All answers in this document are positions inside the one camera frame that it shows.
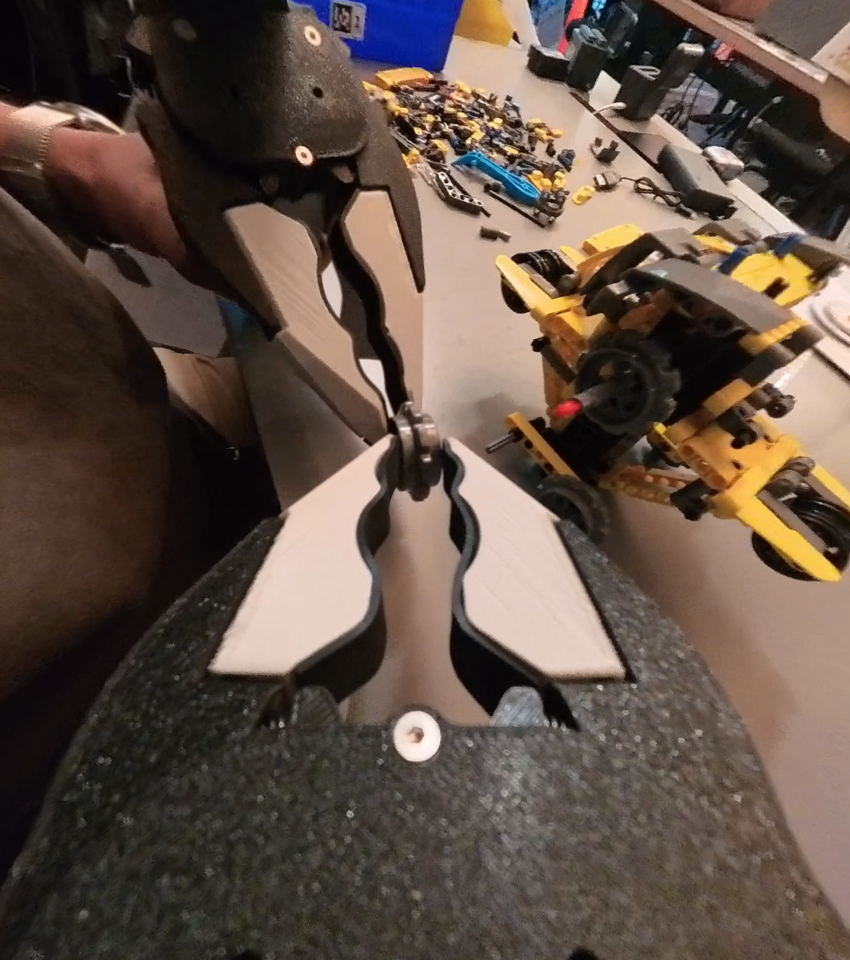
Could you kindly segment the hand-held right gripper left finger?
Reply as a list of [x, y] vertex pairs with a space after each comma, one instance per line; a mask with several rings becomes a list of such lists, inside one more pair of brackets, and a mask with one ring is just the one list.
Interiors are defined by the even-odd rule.
[[390, 533], [395, 439], [382, 438], [283, 514], [208, 669], [347, 701], [383, 663], [374, 555]]

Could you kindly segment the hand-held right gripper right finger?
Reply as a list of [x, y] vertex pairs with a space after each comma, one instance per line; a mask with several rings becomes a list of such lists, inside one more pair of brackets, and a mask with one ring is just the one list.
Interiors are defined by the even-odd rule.
[[456, 678], [489, 716], [530, 690], [547, 721], [573, 721], [563, 686], [622, 681], [627, 667], [562, 523], [462, 441], [443, 444]]

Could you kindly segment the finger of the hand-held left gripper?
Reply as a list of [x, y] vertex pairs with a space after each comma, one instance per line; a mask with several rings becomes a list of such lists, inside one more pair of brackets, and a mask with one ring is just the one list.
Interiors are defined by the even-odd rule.
[[224, 222], [251, 270], [275, 341], [305, 382], [359, 438], [388, 434], [381, 393], [361, 371], [351, 335], [323, 292], [319, 251], [306, 225], [261, 202], [235, 206]]
[[323, 399], [341, 421], [387, 421], [423, 391], [423, 294], [414, 258], [386, 188], [332, 183], [323, 201], [323, 280], [334, 277], [332, 309], [349, 338], [344, 381], [371, 390], [370, 409], [354, 397]]

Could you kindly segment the grey toy gear wheel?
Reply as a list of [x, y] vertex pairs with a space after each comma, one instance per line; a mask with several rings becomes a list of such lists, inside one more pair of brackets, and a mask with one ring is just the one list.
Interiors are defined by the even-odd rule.
[[596, 545], [601, 545], [611, 528], [611, 509], [596, 486], [571, 475], [552, 475], [541, 480], [535, 498], [560, 520], [571, 522]]
[[397, 456], [396, 486], [414, 502], [430, 498], [443, 481], [443, 437], [431, 414], [412, 401], [402, 403], [389, 422]]

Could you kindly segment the yellow toy brick vehicle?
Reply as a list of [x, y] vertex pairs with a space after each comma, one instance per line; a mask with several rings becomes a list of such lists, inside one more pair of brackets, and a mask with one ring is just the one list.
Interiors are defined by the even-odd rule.
[[542, 479], [737, 522], [780, 575], [842, 579], [850, 491], [775, 426], [795, 406], [775, 378], [824, 338], [797, 309], [850, 251], [738, 221], [625, 223], [495, 266], [506, 306], [538, 329], [545, 412], [510, 414], [487, 453], [516, 445]]

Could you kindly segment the person's left hand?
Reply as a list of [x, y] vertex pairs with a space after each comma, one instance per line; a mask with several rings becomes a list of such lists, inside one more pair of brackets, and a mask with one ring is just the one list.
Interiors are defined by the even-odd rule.
[[81, 225], [203, 285], [201, 266], [179, 235], [155, 157], [140, 134], [60, 130], [51, 138], [45, 175]]

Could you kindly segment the blue plastic bin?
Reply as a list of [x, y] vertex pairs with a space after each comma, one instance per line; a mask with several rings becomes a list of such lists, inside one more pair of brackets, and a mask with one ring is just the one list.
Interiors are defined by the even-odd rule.
[[462, 1], [298, 1], [349, 49], [353, 59], [443, 68]]

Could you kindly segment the silver wristwatch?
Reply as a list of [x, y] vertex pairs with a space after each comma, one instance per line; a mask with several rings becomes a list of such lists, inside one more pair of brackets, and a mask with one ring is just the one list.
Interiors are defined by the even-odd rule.
[[44, 185], [52, 137], [64, 130], [118, 137], [126, 133], [105, 114], [78, 103], [32, 102], [13, 109], [6, 118], [1, 173], [27, 186]]

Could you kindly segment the pile of toy brick parts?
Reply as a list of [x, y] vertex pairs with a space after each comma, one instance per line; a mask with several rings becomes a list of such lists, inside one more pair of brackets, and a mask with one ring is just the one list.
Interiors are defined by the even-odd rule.
[[512, 95], [421, 68], [379, 71], [362, 86], [382, 108], [407, 169], [446, 207], [491, 216], [462, 179], [472, 175], [486, 198], [540, 228], [563, 215], [577, 153], [560, 147], [562, 129], [526, 116]]

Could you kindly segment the black oblong device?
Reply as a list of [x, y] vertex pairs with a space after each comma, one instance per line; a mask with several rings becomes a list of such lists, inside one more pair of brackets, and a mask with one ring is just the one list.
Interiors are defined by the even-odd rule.
[[657, 165], [688, 210], [712, 220], [729, 219], [737, 212], [736, 198], [703, 154], [666, 142]]

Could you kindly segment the black charger block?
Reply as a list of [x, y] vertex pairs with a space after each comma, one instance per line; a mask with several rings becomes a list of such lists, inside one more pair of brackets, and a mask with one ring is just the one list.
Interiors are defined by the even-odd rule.
[[661, 108], [666, 94], [681, 85], [687, 74], [650, 65], [633, 64], [623, 74], [616, 93], [623, 120], [641, 123], [650, 120]]

